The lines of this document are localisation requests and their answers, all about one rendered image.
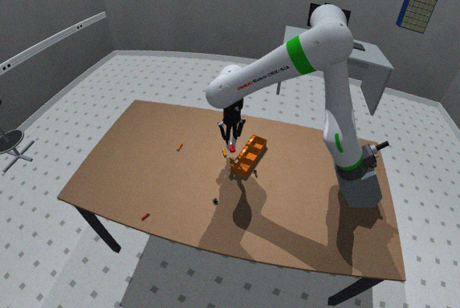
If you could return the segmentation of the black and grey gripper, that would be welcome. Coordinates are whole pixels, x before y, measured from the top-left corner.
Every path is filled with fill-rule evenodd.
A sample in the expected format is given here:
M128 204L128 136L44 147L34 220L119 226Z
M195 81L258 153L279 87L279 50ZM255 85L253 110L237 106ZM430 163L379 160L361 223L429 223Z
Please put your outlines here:
M232 144L235 148L236 145L236 139L237 137L240 137L242 133L242 128L243 124L246 122L246 120L241 116L241 111L237 112L228 112L223 109L223 120L221 123L218 123L218 126L220 127L222 138L226 141L226 147L228 151L230 150L230 129L233 127L233 135L232 135ZM237 122L238 121L238 122ZM224 125L226 125L226 134L224 132ZM238 129L237 129L237 124L238 124Z

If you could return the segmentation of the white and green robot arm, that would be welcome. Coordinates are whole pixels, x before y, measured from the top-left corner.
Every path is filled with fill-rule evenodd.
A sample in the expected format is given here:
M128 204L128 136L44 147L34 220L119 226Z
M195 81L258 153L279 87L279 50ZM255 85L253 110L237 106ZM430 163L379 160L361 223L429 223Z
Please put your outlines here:
M344 180L357 180L377 167L378 150L389 146L360 146L348 81L347 58L354 41L344 12L337 6L317 7L311 29L294 37L254 63L225 67L206 88L206 99L229 112L243 108L243 97L272 84L323 69L325 86L324 143ZM227 77L224 77L226 76ZM222 79L220 79L222 77Z

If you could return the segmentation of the orange rack of bins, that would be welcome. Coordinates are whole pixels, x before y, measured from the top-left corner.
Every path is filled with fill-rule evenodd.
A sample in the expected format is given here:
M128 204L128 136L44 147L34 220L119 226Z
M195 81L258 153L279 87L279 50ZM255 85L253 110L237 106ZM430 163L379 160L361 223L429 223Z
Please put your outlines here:
M252 137L247 141L246 146L231 164L230 171L246 177L266 145L266 139L252 135Z

